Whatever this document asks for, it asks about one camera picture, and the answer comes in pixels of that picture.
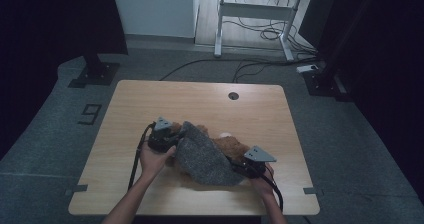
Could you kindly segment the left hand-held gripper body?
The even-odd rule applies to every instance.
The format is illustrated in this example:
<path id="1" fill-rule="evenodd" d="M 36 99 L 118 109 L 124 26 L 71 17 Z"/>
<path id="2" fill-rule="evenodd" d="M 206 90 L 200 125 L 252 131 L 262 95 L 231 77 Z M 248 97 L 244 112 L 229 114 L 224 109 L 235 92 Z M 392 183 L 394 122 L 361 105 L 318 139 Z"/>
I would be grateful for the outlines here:
<path id="1" fill-rule="evenodd" d="M 172 123 L 163 117 L 159 117 L 152 123 L 152 131 L 148 138 L 148 146 L 156 152 L 166 153 L 170 147 Z"/>

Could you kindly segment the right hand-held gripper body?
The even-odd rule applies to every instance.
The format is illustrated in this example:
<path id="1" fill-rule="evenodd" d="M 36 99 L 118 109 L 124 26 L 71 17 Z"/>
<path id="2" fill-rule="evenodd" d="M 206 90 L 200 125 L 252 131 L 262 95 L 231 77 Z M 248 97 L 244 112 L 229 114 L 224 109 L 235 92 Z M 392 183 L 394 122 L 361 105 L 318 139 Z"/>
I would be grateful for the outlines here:
<path id="1" fill-rule="evenodd" d="M 247 178 L 258 178 L 266 170 L 266 164 L 276 162 L 277 159 L 260 148 L 253 146 L 244 155 L 244 160 L 239 166 L 239 173 Z"/>

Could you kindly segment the brown teddy bear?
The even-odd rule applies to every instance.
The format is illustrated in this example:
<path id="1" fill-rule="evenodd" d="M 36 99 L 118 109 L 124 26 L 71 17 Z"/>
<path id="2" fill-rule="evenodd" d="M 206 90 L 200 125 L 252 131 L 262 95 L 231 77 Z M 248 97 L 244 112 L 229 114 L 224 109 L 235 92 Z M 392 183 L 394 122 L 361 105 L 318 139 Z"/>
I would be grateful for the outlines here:
<path id="1" fill-rule="evenodd" d="M 194 125 L 198 127 L 204 134 L 208 134 L 208 129 L 204 125 Z M 182 124 L 173 122 L 171 127 L 171 133 L 175 129 L 181 129 Z M 234 136 L 227 135 L 227 136 L 221 136 L 218 138 L 210 138 L 217 146 L 218 148 L 225 154 L 225 156 L 229 156 L 236 160 L 237 157 L 244 155 L 250 147 L 242 144 L 239 142 Z M 179 167 L 178 163 L 176 162 L 175 156 L 174 156 L 174 167 L 176 170 L 178 170 L 182 175 L 188 176 L 191 180 L 192 178 L 185 172 L 182 171 L 182 169 Z"/>

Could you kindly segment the grey fuzzy cloth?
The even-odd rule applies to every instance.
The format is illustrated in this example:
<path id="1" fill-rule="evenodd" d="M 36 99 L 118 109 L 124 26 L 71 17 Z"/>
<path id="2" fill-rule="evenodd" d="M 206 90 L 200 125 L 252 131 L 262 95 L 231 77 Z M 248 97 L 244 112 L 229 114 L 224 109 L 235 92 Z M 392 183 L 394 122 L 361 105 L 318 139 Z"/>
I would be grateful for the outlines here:
<path id="1" fill-rule="evenodd" d="M 244 177 L 236 173 L 218 146 L 198 127 L 184 121 L 183 139 L 178 142 L 175 159 L 183 172 L 202 185 L 235 186 Z"/>

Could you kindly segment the person's right hand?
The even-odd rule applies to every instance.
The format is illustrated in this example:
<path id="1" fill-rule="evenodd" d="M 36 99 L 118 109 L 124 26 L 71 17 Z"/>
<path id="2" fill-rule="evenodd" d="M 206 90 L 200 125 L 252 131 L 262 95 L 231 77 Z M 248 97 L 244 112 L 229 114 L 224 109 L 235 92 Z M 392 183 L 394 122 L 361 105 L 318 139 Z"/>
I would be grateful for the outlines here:
<path id="1" fill-rule="evenodd" d="M 274 174 L 273 168 L 270 166 L 269 163 L 267 163 L 264 176 L 268 178 L 270 181 L 272 181 L 273 174 Z M 273 188 L 263 178 L 259 177 L 256 179 L 250 179 L 250 183 L 262 199 L 274 197 Z"/>

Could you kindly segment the person's left hand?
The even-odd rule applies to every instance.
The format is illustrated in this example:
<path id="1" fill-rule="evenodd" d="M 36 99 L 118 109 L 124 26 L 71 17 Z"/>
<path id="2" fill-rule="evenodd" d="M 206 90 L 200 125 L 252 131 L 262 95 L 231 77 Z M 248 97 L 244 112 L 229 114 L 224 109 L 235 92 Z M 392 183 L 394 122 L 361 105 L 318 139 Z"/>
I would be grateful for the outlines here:
<path id="1" fill-rule="evenodd" d="M 144 144 L 140 152 L 141 179 L 152 181 L 165 166 L 166 160 L 173 156 L 175 151 L 176 148 L 171 147 L 166 153 L 159 153 Z"/>

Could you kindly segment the black stand with square base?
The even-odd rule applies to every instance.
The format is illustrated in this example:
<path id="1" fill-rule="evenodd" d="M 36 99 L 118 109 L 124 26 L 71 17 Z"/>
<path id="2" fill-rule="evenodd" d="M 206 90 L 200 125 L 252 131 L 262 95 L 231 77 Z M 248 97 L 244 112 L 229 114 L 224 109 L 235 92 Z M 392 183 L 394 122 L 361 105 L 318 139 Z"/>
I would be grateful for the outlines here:
<path id="1" fill-rule="evenodd" d="M 85 88 L 87 85 L 109 86 L 119 67 L 119 63 L 102 62 L 96 53 L 88 53 L 83 55 L 86 63 L 80 75 L 73 79 L 69 88 Z"/>

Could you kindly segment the black stand with long base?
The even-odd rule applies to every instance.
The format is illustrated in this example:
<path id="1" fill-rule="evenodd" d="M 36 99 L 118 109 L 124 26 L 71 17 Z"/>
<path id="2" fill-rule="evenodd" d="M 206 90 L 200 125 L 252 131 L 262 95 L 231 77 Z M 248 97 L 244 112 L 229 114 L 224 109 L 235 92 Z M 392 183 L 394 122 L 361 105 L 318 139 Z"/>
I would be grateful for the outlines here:
<path id="1" fill-rule="evenodd" d="M 309 71 L 304 72 L 302 77 L 311 96 L 333 97 L 339 102 L 353 101 L 337 74 L 329 76 L 325 73 Z"/>

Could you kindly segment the white power strip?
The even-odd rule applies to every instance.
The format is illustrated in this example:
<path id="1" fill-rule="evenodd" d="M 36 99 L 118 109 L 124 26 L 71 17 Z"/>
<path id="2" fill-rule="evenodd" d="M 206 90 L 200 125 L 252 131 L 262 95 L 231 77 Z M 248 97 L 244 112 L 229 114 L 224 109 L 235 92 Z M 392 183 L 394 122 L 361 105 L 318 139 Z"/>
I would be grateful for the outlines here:
<path id="1" fill-rule="evenodd" d="M 304 73 L 304 72 L 310 72 L 310 71 L 317 71 L 319 68 L 317 65 L 304 65 L 299 66 L 296 68 L 297 73 Z"/>

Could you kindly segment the dark curtain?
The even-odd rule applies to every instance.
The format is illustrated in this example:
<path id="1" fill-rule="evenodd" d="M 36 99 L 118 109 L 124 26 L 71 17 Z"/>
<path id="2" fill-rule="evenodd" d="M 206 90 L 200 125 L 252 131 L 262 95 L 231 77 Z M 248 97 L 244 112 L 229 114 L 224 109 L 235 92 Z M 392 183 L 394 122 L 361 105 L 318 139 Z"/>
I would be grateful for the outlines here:
<path id="1" fill-rule="evenodd" d="M 126 52 L 115 0 L 0 0 L 0 159 L 51 93 L 61 64 Z"/>
<path id="2" fill-rule="evenodd" d="M 424 202 L 424 0 L 332 0 L 317 49 Z"/>

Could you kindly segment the white desk frame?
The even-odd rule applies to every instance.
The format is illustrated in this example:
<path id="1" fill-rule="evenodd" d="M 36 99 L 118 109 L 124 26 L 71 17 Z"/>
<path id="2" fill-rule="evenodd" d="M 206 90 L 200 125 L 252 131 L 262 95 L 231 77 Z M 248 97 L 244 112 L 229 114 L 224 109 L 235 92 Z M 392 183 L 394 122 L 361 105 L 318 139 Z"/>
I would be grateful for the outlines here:
<path id="1" fill-rule="evenodd" d="M 280 44 L 285 58 L 293 61 L 294 57 L 289 45 L 288 36 L 293 26 L 293 22 L 301 0 L 295 0 L 292 6 L 269 6 L 257 4 L 242 4 L 235 2 L 226 2 L 219 0 L 218 2 L 218 24 L 215 33 L 214 56 L 222 55 L 222 25 L 224 17 L 241 17 L 261 20 L 278 20 L 286 21 L 287 24 L 283 29 L 283 33 L 279 37 Z"/>

